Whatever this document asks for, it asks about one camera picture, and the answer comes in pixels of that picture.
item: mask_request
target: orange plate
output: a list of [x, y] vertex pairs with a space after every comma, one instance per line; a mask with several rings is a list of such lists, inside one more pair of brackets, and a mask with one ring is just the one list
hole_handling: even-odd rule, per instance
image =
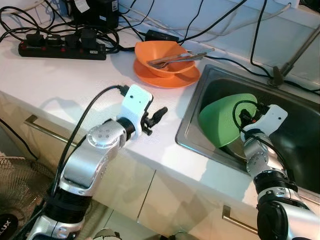
[[178, 73], [170, 77], [159, 77], [152, 74], [146, 66], [137, 59], [134, 61], [133, 69], [141, 81], [161, 88], [181, 88], [194, 84], [200, 78], [200, 72], [196, 67], [183, 73]]

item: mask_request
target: white countertop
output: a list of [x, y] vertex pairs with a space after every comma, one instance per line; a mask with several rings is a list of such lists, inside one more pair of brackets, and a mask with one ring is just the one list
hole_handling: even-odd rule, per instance
[[[126, 35], [124, 45], [132, 46], [135, 38]], [[183, 182], [209, 187], [256, 206], [257, 193], [248, 175], [175, 142], [196, 84], [176, 89], [146, 85], [134, 73], [135, 54], [132, 52], [109, 54], [105, 61], [25, 58], [18, 55], [18, 44], [12, 38], [6, 38], [0, 44], [0, 92], [10, 101], [39, 118], [72, 130], [98, 92], [111, 85], [137, 84], [153, 94], [153, 102], [148, 110], [151, 116], [162, 107], [168, 107], [168, 113], [152, 128], [151, 136], [143, 134], [138, 140], [128, 141], [122, 151], [128, 151], [137, 160]], [[198, 64], [201, 72], [206, 64], [227, 67], [229, 70], [231, 68], [253, 77], [236, 67], [209, 59]], [[122, 100], [123, 97], [117, 90], [106, 93], [94, 104], [83, 128], [88, 130], [108, 118], [114, 118], [120, 112]]]

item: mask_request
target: wall outlet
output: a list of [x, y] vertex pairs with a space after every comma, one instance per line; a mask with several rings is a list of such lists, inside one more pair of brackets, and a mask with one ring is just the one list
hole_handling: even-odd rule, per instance
[[287, 5], [291, 3], [291, 8], [297, 9], [299, 6], [300, 0], [274, 0], [278, 4]]

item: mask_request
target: black power adapter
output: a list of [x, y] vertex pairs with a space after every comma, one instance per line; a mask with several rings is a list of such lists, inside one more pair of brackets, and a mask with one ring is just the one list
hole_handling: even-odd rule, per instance
[[178, 42], [177, 36], [172, 36], [159, 31], [148, 30], [145, 33], [145, 41], [175, 41]]

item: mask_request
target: faucet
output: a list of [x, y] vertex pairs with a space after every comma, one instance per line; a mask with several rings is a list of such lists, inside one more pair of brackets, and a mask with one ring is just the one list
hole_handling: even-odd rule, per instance
[[279, 69], [277, 66], [273, 67], [273, 79], [270, 79], [268, 81], [268, 84], [270, 86], [278, 88], [281, 84], [285, 82], [285, 77], [292, 70], [296, 61], [307, 50], [307, 48], [316, 39], [319, 33], [320, 33], [320, 25], [310, 34], [310, 36], [303, 43], [303, 45], [298, 49], [298, 51], [296, 51], [293, 57], [282, 66], [281, 69]]

